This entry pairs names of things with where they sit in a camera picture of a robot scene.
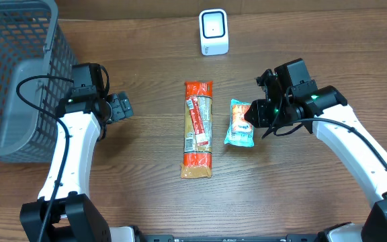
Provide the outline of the grey plastic mesh basket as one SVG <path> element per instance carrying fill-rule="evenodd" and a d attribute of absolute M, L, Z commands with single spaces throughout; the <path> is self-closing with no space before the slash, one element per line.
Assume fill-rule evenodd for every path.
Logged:
<path fill-rule="evenodd" d="M 77 63 L 55 1 L 0 1 L 0 161 L 52 160 L 56 121 L 19 96 L 53 112 Z"/>

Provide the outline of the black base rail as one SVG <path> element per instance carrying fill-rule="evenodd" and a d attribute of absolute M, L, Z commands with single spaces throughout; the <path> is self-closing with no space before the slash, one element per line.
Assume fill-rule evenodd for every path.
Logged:
<path fill-rule="evenodd" d="M 173 235 L 145 235 L 150 242 L 316 242 L 314 234 L 288 234 L 277 237 L 174 237 Z"/>

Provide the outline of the long orange cracker pack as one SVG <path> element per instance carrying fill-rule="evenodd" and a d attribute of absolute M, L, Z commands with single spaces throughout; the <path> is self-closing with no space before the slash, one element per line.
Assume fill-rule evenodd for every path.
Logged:
<path fill-rule="evenodd" d="M 185 83 L 183 179 L 212 177 L 212 84 Z"/>

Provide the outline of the white barcode scanner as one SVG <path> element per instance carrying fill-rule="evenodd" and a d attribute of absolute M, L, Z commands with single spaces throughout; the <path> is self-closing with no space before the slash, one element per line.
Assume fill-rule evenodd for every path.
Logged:
<path fill-rule="evenodd" d="M 225 10 L 203 10 L 198 20 L 201 53 L 204 56 L 226 54 L 229 50 L 229 31 Z"/>

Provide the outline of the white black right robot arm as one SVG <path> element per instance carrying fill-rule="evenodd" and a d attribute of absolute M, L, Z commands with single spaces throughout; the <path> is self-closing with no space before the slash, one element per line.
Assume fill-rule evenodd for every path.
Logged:
<path fill-rule="evenodd" d="M 387 241 L 387 152 L 362 126 L 333 86 L 268 91 L 252 102 L 245 120 L 266 133 L 304 127 L 326 144 L 363 190 L 371 211 L 362 225 L 343 223 L 319 232 L 317 241 Z"/>

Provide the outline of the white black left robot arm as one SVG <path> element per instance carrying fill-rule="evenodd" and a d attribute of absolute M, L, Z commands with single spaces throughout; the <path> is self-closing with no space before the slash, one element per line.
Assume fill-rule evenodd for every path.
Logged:
<path fill-rule="evenodd" d="M 72 91 L 56 109 L 52 163 L 35 202 L 23 204 L 21 225 L 30 241 L 134 241 L 133 227 L 111 228 L 89 198 L 95 145 L 106 126 L 133 115 L 127 95 Z"/>

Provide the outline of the teal snack packet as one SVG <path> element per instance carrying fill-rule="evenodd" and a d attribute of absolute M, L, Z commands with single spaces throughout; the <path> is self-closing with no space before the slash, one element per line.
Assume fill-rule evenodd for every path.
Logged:
<path fill-rule="evenodd" d="M 224 144 L 238 147 L 254 146 L 253 125 L 245 120 L 245 113 L 250 108 L 247 102 L 232 99 L 230 103 L 230 124 L 224 139 Z"/>

